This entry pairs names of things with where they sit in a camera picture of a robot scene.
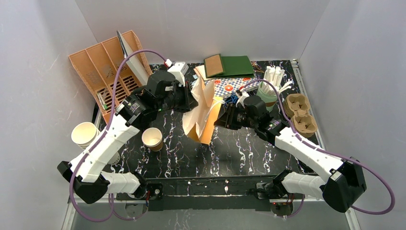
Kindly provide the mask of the kraft paper takeout bag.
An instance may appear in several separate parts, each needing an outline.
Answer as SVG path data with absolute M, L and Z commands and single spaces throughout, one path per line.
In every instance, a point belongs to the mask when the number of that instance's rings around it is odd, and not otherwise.
M 212 141 L 214 123 L 218 119 L 220 108 L 225 101 L 222 97 L 215 96 L 214 82 L 205 84 L 201 77 L 193 86 L 192 95 L 198 105 L 183 114 L 184 134 L 196 142 L 209 145 Z

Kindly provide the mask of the stack of pulp cup carriers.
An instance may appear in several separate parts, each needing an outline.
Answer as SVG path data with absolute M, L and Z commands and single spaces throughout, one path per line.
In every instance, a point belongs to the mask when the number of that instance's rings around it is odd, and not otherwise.
M 315 118 L 310 115 L 310 102 L 305 95 L 289 94 L 283 102 L 283 108 L 300 135 L 309 138 L 316 133 L 318 125 Z

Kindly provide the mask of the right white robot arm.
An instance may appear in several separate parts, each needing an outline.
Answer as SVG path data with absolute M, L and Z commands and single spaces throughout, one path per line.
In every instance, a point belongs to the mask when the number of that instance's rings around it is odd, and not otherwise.
M 353 158 L 340 160 L 324 154 L 318 146 L 307 146 L 306 139 L 294 133 L 288 122 L 268 112 L 258 96 L 228 106 L 214 125 L 231 130 L 252 128 L 260 139 L 290 153 L 316 173 L 311 176 L 284 170 L 271 183 L 257 188 L 264 196 L 309 195 L 344 213 L 366 191 L 362 168 L 353 163 Z

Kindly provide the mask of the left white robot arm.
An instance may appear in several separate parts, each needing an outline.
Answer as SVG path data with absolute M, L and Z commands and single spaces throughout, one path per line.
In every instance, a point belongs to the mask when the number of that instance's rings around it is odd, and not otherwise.
M 115 109 L 109 124 L 75 159 L 62 161 L 57 169 L 85 203 L 93 204 L 105 194 L 143 195 L 147 182 L 137 172 L 103 171 L 115 153 L 132 137 L 149 128 L 159 112 L 186 113 L 198 106 L 193 87 L 181 84 L 167 71 L 157 71 L 145 86 L 133 90 Z

